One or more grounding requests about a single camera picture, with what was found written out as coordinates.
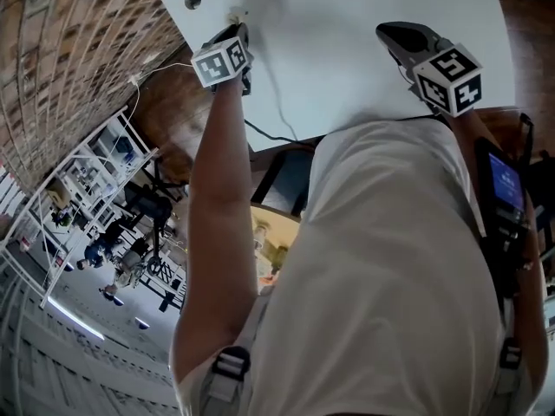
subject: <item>white t-shirt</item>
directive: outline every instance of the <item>white t-shirt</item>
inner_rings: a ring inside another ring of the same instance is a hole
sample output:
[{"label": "white t-shirt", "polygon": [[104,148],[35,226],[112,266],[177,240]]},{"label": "white t-shirt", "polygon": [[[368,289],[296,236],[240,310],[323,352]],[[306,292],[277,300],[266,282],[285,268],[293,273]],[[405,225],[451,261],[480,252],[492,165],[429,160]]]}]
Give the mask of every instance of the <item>white t-shirt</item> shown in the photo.
[{"label": "white t-shirt", "polygon": [[[249,416],[480,412],[503,331],[471,192],[436,120],[323,140],[252,349]],[[185,414],[210,362],[178,386]]]}]

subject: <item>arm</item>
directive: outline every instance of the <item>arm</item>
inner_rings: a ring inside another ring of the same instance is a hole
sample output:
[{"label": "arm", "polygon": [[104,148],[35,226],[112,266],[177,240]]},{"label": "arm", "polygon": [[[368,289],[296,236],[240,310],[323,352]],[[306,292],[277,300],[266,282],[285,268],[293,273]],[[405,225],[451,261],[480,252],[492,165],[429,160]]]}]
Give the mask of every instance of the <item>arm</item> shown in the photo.
[{"label": "arm", "polygon": [[189,290],[172,346],[177,383],[232,344],[257,297],[240,78],[219,85],[189,196]]},{"label": "arm", "polygon": [[[470,172],[476,197],[480,202],[480,184],[474,142],[480,137],[485,137],[497,147],[500,148],[500,145],[473,110],[457,119],[447,118],[447,121],[459,143],[460,151]],[[532,261],[532,269],[520,271],[517,275],[520,294],[514,300],[515,335],[522,348],[523,357],[532,379],[532,390],[537,397],[544,384],[548,353],[541,280],[543,270],[539,262],[538,234],[530,198],[526,202],[526,214],[532,229],[528,233],[524,256]]]}]

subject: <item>black and white cube marker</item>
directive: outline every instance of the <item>black and white cube marker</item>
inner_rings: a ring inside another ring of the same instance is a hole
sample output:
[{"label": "black and white cube marker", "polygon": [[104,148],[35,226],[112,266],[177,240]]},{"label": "black and white cube marker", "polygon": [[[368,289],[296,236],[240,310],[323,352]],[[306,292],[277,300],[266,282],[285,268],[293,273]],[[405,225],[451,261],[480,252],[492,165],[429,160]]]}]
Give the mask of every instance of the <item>black and white cube marker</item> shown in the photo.
[{"label": "black and white cube marker", "polygon": [[421,98],[458,117],[482,99],[482,67],[460,44],[414,68]]},{"label": "black and white cube marker", "polygon": [[191,64],[203,88],[207,88],[241,73],[248,58],[240,38],[233,37],[195,52]]}]

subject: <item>brick wall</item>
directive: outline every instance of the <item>brick wall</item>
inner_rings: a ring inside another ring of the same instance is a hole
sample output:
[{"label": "brick wall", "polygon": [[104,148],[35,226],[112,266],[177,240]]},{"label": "brick wall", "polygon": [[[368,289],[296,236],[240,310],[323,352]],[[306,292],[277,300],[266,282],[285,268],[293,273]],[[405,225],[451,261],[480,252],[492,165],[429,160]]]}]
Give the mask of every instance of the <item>brick wall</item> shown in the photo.
[{"label": "brick wall", "polygon": [[28,190],[127,101],[130,75],[184,42],[161,0],[0,0],[0,9],[0,159]]}]

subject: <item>white shelving unit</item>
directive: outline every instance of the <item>white shelving unit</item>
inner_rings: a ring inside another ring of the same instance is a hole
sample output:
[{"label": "white shelving unit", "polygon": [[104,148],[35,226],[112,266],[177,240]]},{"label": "white shelving unit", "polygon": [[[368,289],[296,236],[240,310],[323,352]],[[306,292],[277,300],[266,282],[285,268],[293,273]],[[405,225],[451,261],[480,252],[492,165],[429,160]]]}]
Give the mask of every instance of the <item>white shelving unit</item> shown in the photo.
[{"label": "white shelving unit", "polygon": [[[158,151],[158,149],[148,149],[128,124],[124,114],[126,108],[123,107],[99,125],[60,162],[27,200],[6,237],[0,242],[0,253],[4,254],[16,273],[41,297],[41,307],[45,306],[56,282],[79,246],[78,242],[71,242],[71,245],[68,244],[66,247],[54,235],[50,218],[52,202],[46,192],[47,186],[55,179],[60,180],[70,193],[73,204],[77,205],[73,210],[73,218],[81,214],[88,220],[79,238],[88,238],[88,233],[93,227],[103,231],[109,224],[114,215],[111,204],[115,197]],[[122,138],[128,139],[132,147],[131,153],[118,153],[115,149],[115,141]],[[16,190],[12,190],[8,182],[4,182],[7,177],[4,176],[4,179],[0,180],[0,199],[5,190],[4,198],[11,197],[5,202],[9,209],[17,200],[19,205],[23,197]],[[28,244],[32,244],[37,239],[41,239],[45,246],[48,240],[48,243],[53,244],[57,249],[53,257],[50,257],[49,252],[46,251],[49,265],[46,274],[23,267],[12,254],[17,247],[14,244],[15,241],[21,243],[25,240]]]}]

